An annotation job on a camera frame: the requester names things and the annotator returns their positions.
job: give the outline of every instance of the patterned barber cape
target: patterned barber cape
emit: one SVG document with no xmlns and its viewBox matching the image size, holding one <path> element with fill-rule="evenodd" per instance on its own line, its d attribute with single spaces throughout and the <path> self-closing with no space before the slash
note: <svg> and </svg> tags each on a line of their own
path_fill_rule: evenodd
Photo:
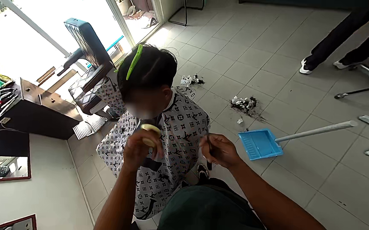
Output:
<svg viewBox="0 0 369 230">
<path fill-rule="evenodd" d="M 134 210 L 137 219 L 148 219 L 162 211 L 184 175 L 197 163 L 199 140 L 210 127 L 207 113 L 188 97 L 194 97 L 194 89 L 175 86 L 172 91 L 174 98 L 159 122 L 164 158 L 155 159 L 150 163 L 152 167 L 141 166 L 137 172 Z M 118 88 L 110 80 L 103 81 L 95 93 L 118 113 L 123 112 L 97 147 L 98 155 L 118 177 L 124 163 L 124 145 L 140 120 L 125 111 Z"/>
</svg>

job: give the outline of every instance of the white tile floor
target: white tile floor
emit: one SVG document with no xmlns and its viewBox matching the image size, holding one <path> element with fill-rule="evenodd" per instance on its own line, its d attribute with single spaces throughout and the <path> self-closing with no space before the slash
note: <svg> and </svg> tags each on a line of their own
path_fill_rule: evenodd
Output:
<svg viewBox="0 0 369 230">
<path fill-rule="evenodd" d="M 269 128 L 280 137 L 369 115 L 369 92 L 333 98 L 338 92 L 369 86 L 369 79 L 331 66 L 369 34 L 355 33 L 311 75 L 297 72 L 301 59 L 346 15 L 210 0 L 203 11 L 189 10 L 188 27 L 166 23 L 149 42 L 168 47 L 178 56 L 175 84 L 181 75 L 199 73 L 206 83 L 195 86 L 195 102 L 210 114 L 211 132 L 232 140 L 242 159 L 269 184 L 328 230 L 369 230 L 369 156 L 363 154 L 369 149 L 369 126 L 359 122 L 356 128 L 282 143 L 284 155 L 256 161 L 248 160 L 237 135 L 246 128 Z M 228 101 L 235 95 L 256 97 L 267 123 L 231 109 Z M 241 117 L 244 122 L 238 125 Z M 115 183 L 95 155 L 96 145 L 111 127 L 107 124 L 100 133 L 81 141 L 69 140 L 95 218 Z M 226 169 L 215 166 L 211 176 L 243 196 Z M 142 230 L 153 229 L 159 218 L 138 225 Z"/>
</svg>

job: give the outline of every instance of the blue dustpan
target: blue dustpan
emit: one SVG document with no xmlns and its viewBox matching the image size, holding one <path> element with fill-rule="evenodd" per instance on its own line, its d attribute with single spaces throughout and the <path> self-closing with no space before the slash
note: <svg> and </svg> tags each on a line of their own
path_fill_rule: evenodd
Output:
<svg viewBox="0 0 369 230">
<path fill-rule="evenodd" d="M 284 154 L 276 143 L 274 134 L 267 128 L 238 133 L 250 160 L 257 160 Z"/>
<path fill-rule="evenodd" d="M 322 128 L 317 128 L 302 133 L 295 133 L 282 138 L 275 138 L 274 134 L 267 128 L 253 130 L 243 133 L 238 133 L 239 138 L 247 151 L 250 160 L 257 160 L 267 157 L 279 156 L 284 154 L 281 146 L 278 144 L 281 141 L 287 141 L 296 138 L 302 138 L 319 133 L 326 133 L 334 130 L 351 128 L 357 126 L 355 121 L 347 121 L 338 124 L 329 125 Z"/>
</svg>

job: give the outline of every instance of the mirror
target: mirror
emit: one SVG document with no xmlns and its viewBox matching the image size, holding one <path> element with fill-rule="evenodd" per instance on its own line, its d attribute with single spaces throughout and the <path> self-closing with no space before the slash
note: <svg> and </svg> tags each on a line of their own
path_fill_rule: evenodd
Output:
<svg viewBox="0 0 369 230">
<path fill-rule="evenodd" d="M 0 225 L 0 230 L 36 230 L 35 214 Z"/>
<path fill-rule="evenodd" d="M 30 158 L 0 156 L 0 181 L 30 179 Z"/>
</svg>

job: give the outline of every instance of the barber chair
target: barber chair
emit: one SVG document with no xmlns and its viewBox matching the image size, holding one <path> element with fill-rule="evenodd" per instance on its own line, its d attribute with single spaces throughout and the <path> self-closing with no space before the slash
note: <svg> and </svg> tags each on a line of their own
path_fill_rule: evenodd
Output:
<svg viewBox="0 0 369 230">
<path fill-rule="evenodd" d="M 90 115 L 87 120 L 74 127 L 77 138 L 81 139 L 98 131 L 105 124 L 106 119 L 112 121 L 119 119 L 111 108 L 106 112 L 103 111 L 106 103 L 94 94 L 95 86 L 106 77 L 108 72 L 113 71 L 115 66 L 89 23 L 70 18 L 64 24 L 80 48 L 68 57 L 64 69 L 58 75 L 60 76 L 79 59 L 85 59 L 91 63 L 91 67 L 68 90 L 81 111 Z"/>
</svg>

